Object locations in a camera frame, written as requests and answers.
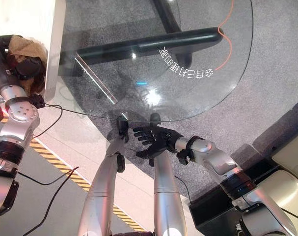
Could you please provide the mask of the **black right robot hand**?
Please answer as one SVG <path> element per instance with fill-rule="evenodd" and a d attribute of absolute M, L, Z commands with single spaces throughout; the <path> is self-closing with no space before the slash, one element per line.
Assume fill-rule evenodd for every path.
<path fill-rule="evenodd" d="M 154 159 L 165 150 L 176 153 L 175 144 L 183 135 L 175 130 L 160 127 L 158 125 L 149 125 L 133 128 L 134 136 L 143 146 L 148 148 L 137 151 L 136 157 L 149 160 L 149 165 L 154 167 Z"/>

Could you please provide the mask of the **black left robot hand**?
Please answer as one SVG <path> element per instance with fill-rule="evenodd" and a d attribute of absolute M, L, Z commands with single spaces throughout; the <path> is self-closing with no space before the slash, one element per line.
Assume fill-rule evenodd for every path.
<path fill-rule="evenodd" d="M 27 95 L 45 87 L 47 55 L 40 43 L 20 35 L 0 36 L 0 91 L 9 85 L 22 87 Z"/>

